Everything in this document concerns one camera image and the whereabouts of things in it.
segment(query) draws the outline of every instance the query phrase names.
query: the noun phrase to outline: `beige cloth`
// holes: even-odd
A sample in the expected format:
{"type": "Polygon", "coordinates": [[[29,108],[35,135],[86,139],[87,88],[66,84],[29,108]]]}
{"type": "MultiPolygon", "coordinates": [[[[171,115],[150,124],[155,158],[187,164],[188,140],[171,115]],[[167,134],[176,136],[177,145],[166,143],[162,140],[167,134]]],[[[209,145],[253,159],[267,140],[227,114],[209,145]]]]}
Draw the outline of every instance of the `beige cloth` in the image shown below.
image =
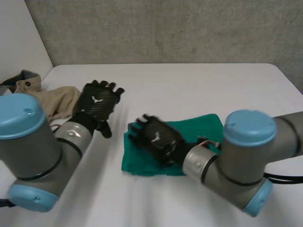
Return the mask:
{"type": "Polygon", "coordinates": [[[15,83],[17,85],[15,93],[29,94],[37,98],[48,121],[72,115],[72,110],[81,94],[76,87],[66,86],[52,91],[42,91],[41,77],[38,74],[26,70],[22,73],[25,77],[15,83]]]}

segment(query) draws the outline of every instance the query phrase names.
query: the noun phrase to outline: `black cable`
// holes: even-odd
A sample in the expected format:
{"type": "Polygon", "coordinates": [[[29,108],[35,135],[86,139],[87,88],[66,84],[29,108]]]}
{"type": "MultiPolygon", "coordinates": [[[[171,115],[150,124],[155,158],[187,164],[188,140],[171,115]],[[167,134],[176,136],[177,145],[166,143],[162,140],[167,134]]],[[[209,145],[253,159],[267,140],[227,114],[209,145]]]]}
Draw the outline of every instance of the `black cable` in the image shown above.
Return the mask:
{"type": "Polygon", "coordinates": [[[0,207],[15,207],[16,205],[11,203],[9,200],[0,199],[0,207]]]}
{"type": "Polygon", "coordinates": [[[283,175],[264,173],[264,177],[275,178],[275,179],[286,180],[286,181],[303,181],[303,176],[283,176],[283,175]]]}
{"type": "Polygon", "coordinates": [[[303,183],[303,181],[280,181],[272,178],[268,178],[268,180],[271,181],[271,183],[276,183],[276,184],[299,184],[303,183]]]}

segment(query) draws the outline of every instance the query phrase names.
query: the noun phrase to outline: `black rubber ring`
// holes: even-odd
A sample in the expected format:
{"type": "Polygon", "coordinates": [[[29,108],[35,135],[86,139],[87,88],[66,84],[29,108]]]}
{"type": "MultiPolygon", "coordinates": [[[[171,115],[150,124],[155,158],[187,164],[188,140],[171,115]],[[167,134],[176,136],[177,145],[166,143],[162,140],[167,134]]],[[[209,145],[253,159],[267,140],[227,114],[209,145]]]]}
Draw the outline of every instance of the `black rubber ring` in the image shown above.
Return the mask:
{"type": "Polygon", "coordinates": [[[278,117],[280,118],[281,120],[285,121],[289,127],[292,128],[292,130],[294,130],[294,133],[295,133],[295,137],[296,137],[296,140],[297,140],[297,147],[295,149],[295,153],[294,153],[294,157],[297,157],[298,154],[300,153],[300,150],[301,150],[301,140],[300,140],[300,136],[297,132],[297,130],[295,129],[295,126],[293,125],[293,123],[291,123],[289,120],[287,120],[286,118],[284,117],[278,117]]]}
{"type": "Polygon", "coordinates": [[[219,156],[218,155],[214,155],[210,158],[210,160],[207,162],[204,170],[203,170],[203,173],[201,175],[201,183],[204,184],[204,181],[205,181],[205,177],[206,177],[206,174],[207,174],[207,171],[209,169],[209,167],[211,166],[211,164],[218,158],[219,156]]]}
{"type": "Polygon", "coordinates": [[[17,177],[19,180],[22,180],[22,181],[33,181],[33,180],[37,180],[41,177],[44,177],[46,175],[48,175],[49,173],[51,173],[58,165],[59,163],[61,162],[63,158],[63,152],[61,151],[61,154],[60,154],[60,157],[58,159],[58,161],[55,163],[55,165],[53,165],[52,168],[46,170],[45,172],[41,173],[41,174],[38,174],[36,176],[31,176],[31,177],[17,177]]]}
{"type": "Polygon", "coordinates": [[[72,148],[74,148],[77,151],[77,153],[79,154],[80,158],[82,158],[82,152],[81,152],[80,148],[77,147],[74,143],[70,142],[67,139],[63,139],[63,138],[57,138],[57,140],[59,142],[67,143],[68,145],[70,145],[72,148]]]}
{"type": "Polygon", "coordinates": [[[261,180],[262,180],[262,178],[261,178],[260,180],[255,181],[255,182],[251,182],[251,183],[241,183],[241,182],[239,182],[239,181],[235,181],[235,180],[229,178],[229,177],[226,176],[224,173],[222,173],[222,174],[223,174],[223,175],[225,176],[225,178],[226,178],[227,180],[229,180],[230,182],[233,182],[233,183],[235,183],[235,184],[237,184],[237,185],[241,185],[241,186],[254,186],[254,185],[260,183],[261,180]]]}

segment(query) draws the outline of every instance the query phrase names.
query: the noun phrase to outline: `white logo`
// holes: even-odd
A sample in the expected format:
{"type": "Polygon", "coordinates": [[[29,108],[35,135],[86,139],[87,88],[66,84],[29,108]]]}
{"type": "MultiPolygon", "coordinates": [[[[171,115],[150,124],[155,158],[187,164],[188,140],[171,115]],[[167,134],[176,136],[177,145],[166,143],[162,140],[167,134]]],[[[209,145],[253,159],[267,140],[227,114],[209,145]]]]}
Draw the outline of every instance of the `white logo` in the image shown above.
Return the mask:
{"type": "Polygon", "coordinates": [[[98,102],[103,101],[103,99],[100,99],[100,100],[95,99],[95,97],[94,97],[94,96],[92,96],[91,98],[94,100],[94,102],[95,102],[95,103],[98,103],[98,102]]]}
{"type": "Polygon", "coordinates": [[[154,139],[151,141],[151,143],[160,140],[160,133],[159,133],[159,132],[156,132],[155,135],[156,135],[156,138],[154,138],[154,139]]]}

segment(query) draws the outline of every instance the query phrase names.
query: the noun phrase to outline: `khaki pants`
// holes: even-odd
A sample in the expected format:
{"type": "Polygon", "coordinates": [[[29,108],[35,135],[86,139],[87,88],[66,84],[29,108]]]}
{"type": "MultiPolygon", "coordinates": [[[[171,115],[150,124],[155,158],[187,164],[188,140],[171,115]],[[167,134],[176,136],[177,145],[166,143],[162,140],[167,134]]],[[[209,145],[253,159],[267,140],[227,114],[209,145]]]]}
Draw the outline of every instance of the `khaki pants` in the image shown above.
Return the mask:
{"type": "Polygon", "coordinates": [[[52,91],[42,91],[40,75],[23,70],[11,79],[0,81],[0,95],[24,93],[34,96],[44,109],[47,120],[72,115],[72,110],[80,96],[76,87],[60,87],[52,91]]]}

